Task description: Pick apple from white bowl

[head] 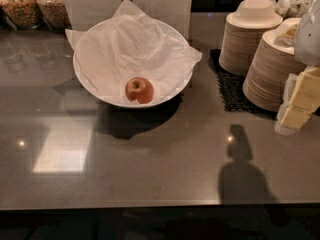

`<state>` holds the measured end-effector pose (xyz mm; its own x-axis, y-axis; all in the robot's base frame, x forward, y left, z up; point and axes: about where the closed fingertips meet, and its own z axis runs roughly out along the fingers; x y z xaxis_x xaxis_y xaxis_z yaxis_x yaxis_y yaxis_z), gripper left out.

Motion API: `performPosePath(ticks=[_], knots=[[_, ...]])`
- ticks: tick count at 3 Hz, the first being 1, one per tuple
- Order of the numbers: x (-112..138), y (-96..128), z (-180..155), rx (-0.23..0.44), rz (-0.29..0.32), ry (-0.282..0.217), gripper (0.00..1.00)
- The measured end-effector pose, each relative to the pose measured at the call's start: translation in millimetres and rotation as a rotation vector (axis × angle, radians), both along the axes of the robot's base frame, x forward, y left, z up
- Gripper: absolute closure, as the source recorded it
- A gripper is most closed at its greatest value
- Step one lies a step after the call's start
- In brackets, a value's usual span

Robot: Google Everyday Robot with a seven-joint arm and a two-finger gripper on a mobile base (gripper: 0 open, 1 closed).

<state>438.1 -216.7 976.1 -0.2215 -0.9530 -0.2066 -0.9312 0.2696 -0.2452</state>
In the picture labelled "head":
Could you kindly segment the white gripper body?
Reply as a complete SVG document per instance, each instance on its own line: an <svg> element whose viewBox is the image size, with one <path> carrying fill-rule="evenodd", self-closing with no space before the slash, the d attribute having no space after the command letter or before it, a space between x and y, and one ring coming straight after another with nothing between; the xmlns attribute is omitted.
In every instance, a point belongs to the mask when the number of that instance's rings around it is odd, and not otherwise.
<svg viewBox="0 0 320 240"><path fill-rule="evenodd" d="M320 3L314 3L301 18L294 41L298 61L309 66L320 66Z"/></svg>

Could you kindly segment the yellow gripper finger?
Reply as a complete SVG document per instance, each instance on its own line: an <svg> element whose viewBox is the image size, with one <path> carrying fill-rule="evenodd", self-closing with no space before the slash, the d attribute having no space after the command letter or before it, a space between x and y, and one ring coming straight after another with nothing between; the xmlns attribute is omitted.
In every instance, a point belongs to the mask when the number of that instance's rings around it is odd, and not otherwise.
<svg viewBox="0 0 320 240"><path fill-rule="evenodd" d="M320 107L320 68L307 66L299 75L290 73L285 83L275 131L292 135L303 128Z"/></svg>
<svg viewBox="0 0 320 240"><path fill-rule="evenodd" d="M284 47L293 47L298 23L298 18L284 20L276 29L277 35L274 43Z"/></svg>

